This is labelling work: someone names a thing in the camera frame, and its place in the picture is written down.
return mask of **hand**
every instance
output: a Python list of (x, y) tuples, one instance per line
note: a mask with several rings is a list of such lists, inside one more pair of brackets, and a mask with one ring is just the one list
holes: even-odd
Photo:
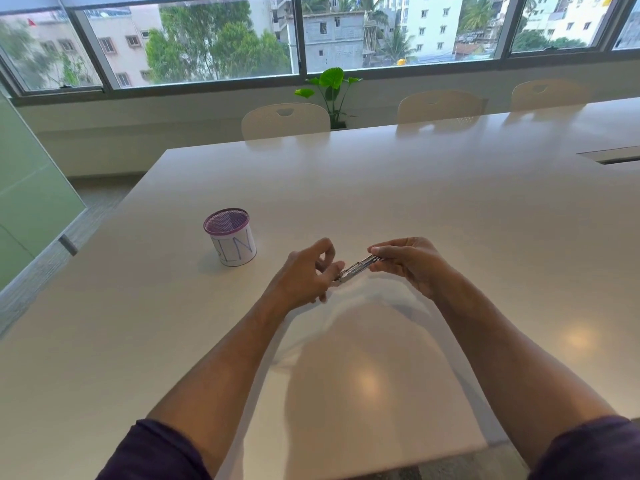
[(371, 254), (384, 258), (369, 266), (373, 272), (397, 274), (429, 299), (433, 299), (438, 284), (453, 268), (444, 261), (433, 244), (424, 237), (405, 237), (380, 242), (368, 248)]
[(344, 261), (333, 262), (334, 257), (335, 249), (328, 237), (310, 248), (292, 252), (267, 286), (264, 296), (272, 298), (284, 314), (315, 303), (316, 298), (325, 303), (326, 291), (344, 267)]

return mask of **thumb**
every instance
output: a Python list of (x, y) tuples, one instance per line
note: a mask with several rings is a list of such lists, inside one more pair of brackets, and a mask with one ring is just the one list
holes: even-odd
[(406, 259), (411, 252), (410, 246), (380, 246), (371, 248), (371, 254), (385, 259)]
[(322, 281), (327, 285), (327, 287), (331, 286), (332, 281), (340, 275), (343, 267), (344, 261), (336, 261), (327, 266), (324, 273), (320, 275), (320, 277), (322, 277)]

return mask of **floor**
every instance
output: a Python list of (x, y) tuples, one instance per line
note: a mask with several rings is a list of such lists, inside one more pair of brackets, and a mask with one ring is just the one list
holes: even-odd
[[(78, 249), (91, 238), (100, 223), (109, 217), (139, 180), (140, 176), (72, 181), (87, 206), (87, 211), (76, 219), (66, 233)], [(55, 242), (0, 293), (0, 339), (69, 259), (72, 257), (67, 250)], [(516, 450), (511, 444), (504, 444), (478, 453), (363, 476), (357, 480), (521, 480), (526, 476), (527, 469)]]

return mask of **white chair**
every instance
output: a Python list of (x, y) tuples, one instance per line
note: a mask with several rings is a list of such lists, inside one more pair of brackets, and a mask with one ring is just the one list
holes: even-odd
[(248, 112), (242, 120), (245, 140), (331, 131), (329, 113), (317, 104), (271, 104)]
[(511, 94), (512, 111), (533, 111), (546, 107), (591, 102), (590, 87), (566, 79), (538, 79), (523, 82)]
[(405, 97), (398, 106), (398, 124), (480, 116), (483, 100), (466, 91), (426, 91)]

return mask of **purple mesh rim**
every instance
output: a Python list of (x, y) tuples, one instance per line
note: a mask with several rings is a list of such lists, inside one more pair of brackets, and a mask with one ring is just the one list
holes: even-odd
[[(230, 210), (238, 210), (239, 212), (242, 212), (246, 216), (246, 220), (240, 227), (236, 227), (235, 229), (232, 229), (229, 232), (213, 232), (207, 229), (207, 225), (210, 224), (210, 222), (213, 220), (215, 216), (222, 214), (223, 212), (229, 212)], [(244, 229), (248, 225), (249, 225), (249, 213), (245, 209), (240, 209), (239, 207), (229, 207), (228, 209), (222, 209), (217, 212), (214, 212), (212, 215), (204, 219), (204, 224), (202, 225), (202, 228), (204, 229), (204, 232), (206, 232), (209, 235), (229, 235)]]

